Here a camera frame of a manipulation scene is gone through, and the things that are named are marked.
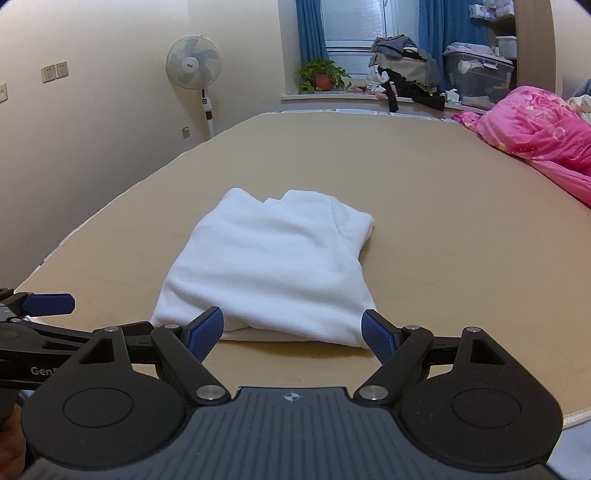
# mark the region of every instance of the tissue box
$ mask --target tissue box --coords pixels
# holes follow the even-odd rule
[[[484,5],[468,5],[470,18],[481,18],[483,20],[494,20],[495,10]]]

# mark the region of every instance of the folded white towel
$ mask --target folded white towel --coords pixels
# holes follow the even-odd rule
[[[361,316],[375,304],[358,257],[373,223],[321,193],[290,190],[261,203],[232,189],[171,267],[152,324],[186,325],[215,305],[223,339],[366,348]]]

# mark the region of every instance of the electrical outlet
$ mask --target electrical outlet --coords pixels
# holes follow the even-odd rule
[[[41,69],[41,78],[43,83],[50,82],[56,79],[56,66],[55,65],[48,65],[47,67],[43,67]]]
[[[63,61],[62,63],[56,64],[56,76],[59,79],[68,76],[68,62]]]

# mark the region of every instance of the metal pin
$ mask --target metal pin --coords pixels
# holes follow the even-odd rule
[[[203,400],[219,400],[226,394],[226,389],[219,385],[204,385],[197,389],[197,396]]]
[[[388,396],[388,390],[379,385],[365,385],[359,389],[359,396],[365,400],[383,400]]]

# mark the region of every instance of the human hand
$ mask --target human hand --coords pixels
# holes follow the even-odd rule
[[[0,480],[16,480],[25,468],[27,444],[21,428],[21,407],[0,427]]]

